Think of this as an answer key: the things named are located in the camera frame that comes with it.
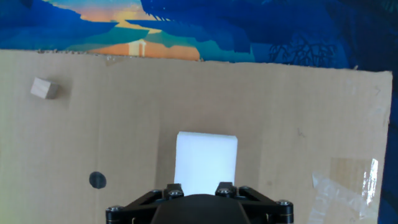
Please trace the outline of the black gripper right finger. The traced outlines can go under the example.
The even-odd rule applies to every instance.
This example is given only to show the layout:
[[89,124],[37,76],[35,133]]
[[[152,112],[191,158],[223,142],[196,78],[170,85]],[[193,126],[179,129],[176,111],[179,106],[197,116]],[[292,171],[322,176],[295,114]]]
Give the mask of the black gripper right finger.
[[294,205],[288,200],[272,200],[246,185],[236,187],[232,182],[220,182],[215,195],[238,203],[240,214],[249,223],[293,224]]

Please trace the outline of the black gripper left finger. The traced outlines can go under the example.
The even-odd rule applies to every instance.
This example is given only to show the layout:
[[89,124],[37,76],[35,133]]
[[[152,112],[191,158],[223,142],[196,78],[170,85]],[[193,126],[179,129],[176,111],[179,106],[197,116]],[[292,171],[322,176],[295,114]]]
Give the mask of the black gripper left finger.
[[150,190],[126,206],[114,205],[105,211],[106,224],[130,224],[150,220],[161,203],[184,196],[181,184],[168,184],[165,189]]

